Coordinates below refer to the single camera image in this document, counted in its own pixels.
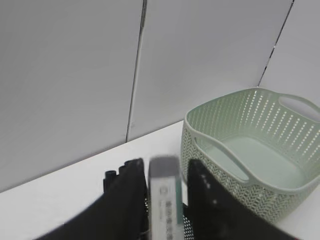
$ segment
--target white wall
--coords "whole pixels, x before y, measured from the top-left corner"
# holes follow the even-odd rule
[[[0,1],[0,192],[125,142],[141,9]]]
[[[261,87],[305,97],[320,106],[320,1],[296,0]]]
[[[148,0],[129,139],[257,86],[292,0]]]

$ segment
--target basket handle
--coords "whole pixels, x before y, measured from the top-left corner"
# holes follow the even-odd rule
[[[292,94],[287,94],[287,93],[279,93],[278,94],[278,101],[279,103],[284,106],[285,108],[287,109],[290,109],[290,107],[288,106],[285,106],[284,104],[282,104],[280,102],[280,98],[287,98],[287,99],[292,99],[292,100],[295,100],[295,101],[298,101],[298,102],[301,102],[307,106],[309,106],[311,109],[313,109],[314,111],[316,111],[317,114],[320,114],[320,107],[318,107],[317,105],[315,105],[313,102],[309,101],[308,99],[305,99],[304,97],[301,97],[301,96],[296,96],[296,95],[292,95]]]
[[[208,136],[202,132],[196,131],[192,128],[188,129],[190,134],[191,134],[191,138],[192,141],[194,143],[194,145],[198,148],[199,151],[201,151],[203,154],[205,154],[212,162],[215,163],[215,160],[212,159],[212,157],[210,157],[209,155],[207,155],[202,149],[201,147],[197,144],[196,139],[202,139],[204,141],[207,141],[208,143],[210,143],[211,145],[213,145],[214,147],[216,147],[217,149],[219,149],[221,152],[223,152],[232,162],[234,162],[237,167],[239,169],[241,169],[241,171],[244,172],[244,174],[248,177],[248,179],[241,179],[240,177],[234,175],[231,172],[227,172],[227,174],[229,174],[230,176],[232,176],[234,179],[236,179],[238,182],[242,183],[243,185],[252,185],[257,181],[256,177],[253,176],[253,174],[250,172],[250,170],[241,162],[241,160],[227,147],[225,146],[222,142],[220,142],[219,140]]]

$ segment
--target white table surface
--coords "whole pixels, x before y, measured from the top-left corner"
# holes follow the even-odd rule
[[[142,157],[147,173],[156,155],[180,155],[182,122],[175,123],[51,174],[0,193],[0,239],[39,237],[68,221],[103,193],[107,170]],[[183,188],[186,200],[187,190]],[[320,239],[320,187],[277,224],[304,240]]]

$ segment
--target perforated basket wall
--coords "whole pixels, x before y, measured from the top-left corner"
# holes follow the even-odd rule
[[[278,93],[251,88],[191,110],[185,118],[182,132],[180,163],[184,179],[188,179],[190,159],[199,159],[233,196],[272,223],[292,212],[319,184],[317,182],[293,193],[273,191],[259,184],[244,186],[199,151],[193,144],[186,121],[194,130],[222,142],[238,135],[256,138],[294,161],[309,181],[319,178],[320,126],[283,107]]]

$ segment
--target black plastic object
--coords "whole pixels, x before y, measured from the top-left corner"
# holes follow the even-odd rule
[[[91,206],[39,239],[137,240],[146,216],[145,188],[144,162],[133,160]]]
[[[255,215],[200,160],[188,167],[188,208],[195,240],[294,240]]]
[[[146,240],[148,190],[144,162],[107,171],[104,194],[78,216],[39,240]],[[188,169],[188,203],[183,205],[184,240],[293,240],[234,199],[199,160]]]

